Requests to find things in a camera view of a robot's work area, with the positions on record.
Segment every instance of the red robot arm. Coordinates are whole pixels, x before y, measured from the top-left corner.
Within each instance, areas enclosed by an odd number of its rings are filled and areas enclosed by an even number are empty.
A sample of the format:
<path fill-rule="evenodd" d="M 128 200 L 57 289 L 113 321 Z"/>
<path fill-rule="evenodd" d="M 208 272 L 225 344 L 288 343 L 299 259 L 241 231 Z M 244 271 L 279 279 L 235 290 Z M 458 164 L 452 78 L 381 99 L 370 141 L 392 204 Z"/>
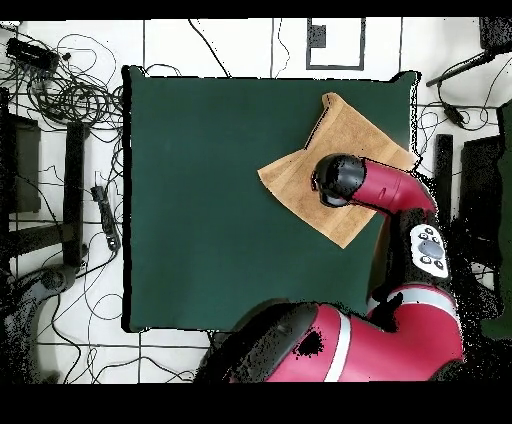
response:
<path fill-rule="evenodd" d="M 197 382 L 421 381 L 463 359 L 449 261 L 428 190 L 404 171 L 350 155 L 323 158 L 312 188 L 328 207 L 386 216 L 366 317 L 329 304 L 280 303 L 212 353 Z"/>

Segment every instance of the gray button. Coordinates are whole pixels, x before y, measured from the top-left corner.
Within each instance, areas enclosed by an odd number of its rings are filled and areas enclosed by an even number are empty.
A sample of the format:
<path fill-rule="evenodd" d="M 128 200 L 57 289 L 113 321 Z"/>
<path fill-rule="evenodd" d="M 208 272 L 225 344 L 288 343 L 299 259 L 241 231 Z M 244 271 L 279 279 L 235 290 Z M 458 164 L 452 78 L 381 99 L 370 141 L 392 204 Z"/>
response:
<path fill-rule="evenodd" d="M 430 240 L 424 240 L 418 246 L 418 250 L 424 255 L 430 256 L 434 259 L 442 259 L 444 250 L 437 243 Z"/>

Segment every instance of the floor grout line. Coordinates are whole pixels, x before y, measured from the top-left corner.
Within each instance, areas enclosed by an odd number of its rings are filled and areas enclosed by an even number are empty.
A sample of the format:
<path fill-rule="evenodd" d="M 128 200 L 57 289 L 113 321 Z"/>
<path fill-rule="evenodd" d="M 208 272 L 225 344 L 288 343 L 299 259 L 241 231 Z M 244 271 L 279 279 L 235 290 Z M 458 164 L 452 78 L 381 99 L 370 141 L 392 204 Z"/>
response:
<path fill-rule="evenodd" d="M 9 222 L 16 222 L 14 219 L 9 219 Z M 55 221 L 53 219 L 18 219 L 18 222 L 27 222 L 27 223 L 47 223 L 54 224 Z M 63 224 L 64 221 L 57 220 L 59 224 Z M 82 221 L 81 224 L 90 224 L 90 225 L 101 225 L 100 221 Z"/>
<path fill-rule="evenodd" d="M 167 345 L 153 345 L 153 344 L 141 344 L 137 345 L 116 345 L 116 344 L 101 344 L 101 343 L 75 343 L 74 345 L 66 342 L 36 342 L 39 346 L 66 346 L 66 347 L 105 347 L 105 348 L 125 348 L 125 349 L 209 349 L 209 346 L 167 346 Z"/>
<path fill-rule="evenodd" d="M 398 50 L 398 72 L 402 72 L 402 36 L 404 34 L 404 18 L 400 18 L 400 47 Z"/>
<path fill-rule="evenodd" d="M 139 362 L 137 364 L 137 384 L 140 384 L 141 366 L 142 366 L 142 332 L 139 333 Z"/>
<path fill-rule="evenodd" d="M 412 104 L 411 103 L 409 106 L 444 108 L 444 106 L 441 105 L 441 104 L 431 105 L 431 104 L 421 104 L 421 103 Z M 474 105 L 452 105 L 452 106 L 456 107 L 457 109 L 482 109 L 482 105 L 480 105 L 480 106 L 474 106 Z M 490 110 L 496 110 L 496 109 L 499 109 L 500 107 L 501 106 L 485 106 L 486 109 L 490 109 Z"/>
<path fill-rule="evenodd" d="M 272 33 L 270 35 L 270 78 L 274 71 L 274 18 L 272 18 Z"/>
<path fill-rule="evenodd" d="M 142 20 L 142 67 L 146 69 L 146 21 Z"/>

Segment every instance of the green table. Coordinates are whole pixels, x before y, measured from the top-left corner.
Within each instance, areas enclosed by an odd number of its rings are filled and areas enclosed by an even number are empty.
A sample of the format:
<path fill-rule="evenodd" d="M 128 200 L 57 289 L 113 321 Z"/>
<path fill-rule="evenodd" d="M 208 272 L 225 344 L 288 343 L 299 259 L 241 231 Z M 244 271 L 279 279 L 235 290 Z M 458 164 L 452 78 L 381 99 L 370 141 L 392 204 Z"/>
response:
<path fill-rule="evenodd" d="M 330 91 L 408 148 L 416 73 L 393 82 L 124 75 L 132 330 L 229 330 L 278 297 L 365 312 L 381 217 L 342 250 L 279 203 L 257 170 L 304 146 Z"/>

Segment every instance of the brown cloth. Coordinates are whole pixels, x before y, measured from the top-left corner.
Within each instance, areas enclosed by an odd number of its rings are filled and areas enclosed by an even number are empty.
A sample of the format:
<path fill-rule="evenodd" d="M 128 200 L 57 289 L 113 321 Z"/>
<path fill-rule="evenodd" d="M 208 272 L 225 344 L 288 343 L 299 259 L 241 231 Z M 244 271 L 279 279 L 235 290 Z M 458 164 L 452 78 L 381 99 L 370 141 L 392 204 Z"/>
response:
<path fill-rule="evenodd" d="M 283 205 L 345 248 L 375 211 L 355 205 L 336 209 L 323 206 L 318 192 L 311 190 L 311 173 L 318 161 L 332 153 L 346 153 L 409 171 L 414 159 L 339 95 L 324 94 L 322 102 L 324 112 L 305 149 L 278 159 L 258 174 Z"/>

